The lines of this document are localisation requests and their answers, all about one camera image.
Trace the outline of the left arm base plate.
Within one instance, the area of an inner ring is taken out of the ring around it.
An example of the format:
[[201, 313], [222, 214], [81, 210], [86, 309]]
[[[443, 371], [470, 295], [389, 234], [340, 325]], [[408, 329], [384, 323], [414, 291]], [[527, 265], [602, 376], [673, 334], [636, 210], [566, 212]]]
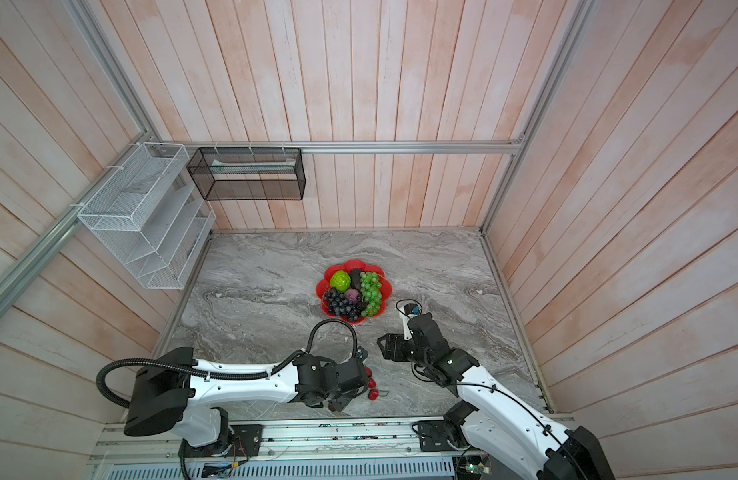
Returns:
[[192, 447], [184, 441], [179, 453], [182, 458], [254, 458], [259, 455], [263, 430], [262, 424], [231, 424], [218, 441], [203, 447]]

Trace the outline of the black grape bunch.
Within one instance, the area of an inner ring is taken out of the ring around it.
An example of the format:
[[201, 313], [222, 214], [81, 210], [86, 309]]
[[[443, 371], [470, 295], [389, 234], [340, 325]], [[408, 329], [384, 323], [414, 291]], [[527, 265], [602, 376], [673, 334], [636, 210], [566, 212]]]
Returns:
[[352, 304], [345, 298], [345, 293], [330, 288], [323, 296], [323, 306], [329, 315], [340, 317], [349, 323], [357, 323], [363, 318], [362, 303]]

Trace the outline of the purple fig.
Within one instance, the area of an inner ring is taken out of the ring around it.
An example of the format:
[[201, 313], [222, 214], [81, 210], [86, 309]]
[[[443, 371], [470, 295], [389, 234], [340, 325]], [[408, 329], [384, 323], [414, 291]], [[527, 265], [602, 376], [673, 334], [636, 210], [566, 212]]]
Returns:
[[353, 288], [350, 288], [345, 292], [345, 298], [352, 304], [359, 304], [363, 301], [362, 293]]

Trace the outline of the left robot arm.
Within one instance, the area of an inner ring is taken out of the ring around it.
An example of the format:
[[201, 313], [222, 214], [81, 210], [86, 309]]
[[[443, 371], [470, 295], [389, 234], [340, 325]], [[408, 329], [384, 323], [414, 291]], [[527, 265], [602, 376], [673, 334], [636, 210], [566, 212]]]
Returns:
[[357, 334], [350, 334], [348, 359], [339, 362], [313, 353], [317, 332], [277, 364], [213, 362], [180, 347], [158, 359], [111, 362], [98, 372], [96, 386], [126, 409], [129, 437], [173, 433], [193, 448], [225, 449], [231, 441], [226, 404], [263, 400], [340, 411], [373, 388]]

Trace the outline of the red cherry cluster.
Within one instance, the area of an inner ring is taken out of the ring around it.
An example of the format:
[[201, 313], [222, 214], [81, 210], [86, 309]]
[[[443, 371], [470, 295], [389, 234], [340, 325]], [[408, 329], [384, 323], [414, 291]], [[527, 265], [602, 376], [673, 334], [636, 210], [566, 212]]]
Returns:
[[365, 368], [366, 374], [368, 376], [368, 383], [367, 383], [367, 390], [368, 390], [368, 398], [371, 401], [375, 401], [378, 398], [387, 397], [389, 395], [389, 392], [386, 390], [380, 390], [377, 388], [377, 383], [373, 379], [373, 372], [369, 367]]

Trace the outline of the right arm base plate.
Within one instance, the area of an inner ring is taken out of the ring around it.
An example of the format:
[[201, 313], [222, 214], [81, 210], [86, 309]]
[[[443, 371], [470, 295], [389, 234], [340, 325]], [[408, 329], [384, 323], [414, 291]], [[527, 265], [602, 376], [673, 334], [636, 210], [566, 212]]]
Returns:
[[443, 420], [423, 420], [412, 424], [423, 452], [460, 451], [469, 446], [459, 426]]

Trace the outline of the dark avocado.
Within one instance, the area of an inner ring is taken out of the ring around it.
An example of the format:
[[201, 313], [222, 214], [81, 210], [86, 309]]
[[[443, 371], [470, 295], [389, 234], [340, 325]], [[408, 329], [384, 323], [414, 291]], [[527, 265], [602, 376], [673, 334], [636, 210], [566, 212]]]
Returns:
[[361, 290], [363, 285], [363, 279], [365, 276], [365, 271], [360, 268], [352, 269], [349, 272], [350, 278], [351, 278], [351, 287], [356, 290]]

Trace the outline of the green grape bunch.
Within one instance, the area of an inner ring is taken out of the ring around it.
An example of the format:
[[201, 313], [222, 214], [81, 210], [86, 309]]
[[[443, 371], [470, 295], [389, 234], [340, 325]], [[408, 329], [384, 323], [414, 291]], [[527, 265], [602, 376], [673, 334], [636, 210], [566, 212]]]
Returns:
[[365, 304], [362, 315], [364, 317], [376, 316], [383, 301], [380, 276], [376, 272], [366, 271], [360, 274], [360, 278], [361, 296]]

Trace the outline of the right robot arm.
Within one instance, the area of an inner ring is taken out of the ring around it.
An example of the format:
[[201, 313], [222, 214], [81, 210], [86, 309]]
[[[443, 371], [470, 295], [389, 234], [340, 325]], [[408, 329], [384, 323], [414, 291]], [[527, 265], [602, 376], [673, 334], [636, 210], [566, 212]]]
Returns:
[[485, 366], [444, 338], [430, 313], [406, 320], [403, 333], [377, 339], [384, 358], [421, 368], [423, 378], [459, 402], [444, 423], [468, 446], [495, 458], [523, 479], [613, 479], [599, 439], [548, 418], [503, 386]]

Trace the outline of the green custard apple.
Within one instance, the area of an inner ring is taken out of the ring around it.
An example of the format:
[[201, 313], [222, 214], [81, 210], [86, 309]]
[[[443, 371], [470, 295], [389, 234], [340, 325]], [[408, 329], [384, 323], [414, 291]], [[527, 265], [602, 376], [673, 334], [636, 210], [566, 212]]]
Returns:
[[352, 278], [345, 270], [336, 271], [329, 280], [330, 287], [339, 292], [345, 293], [352, 286]]

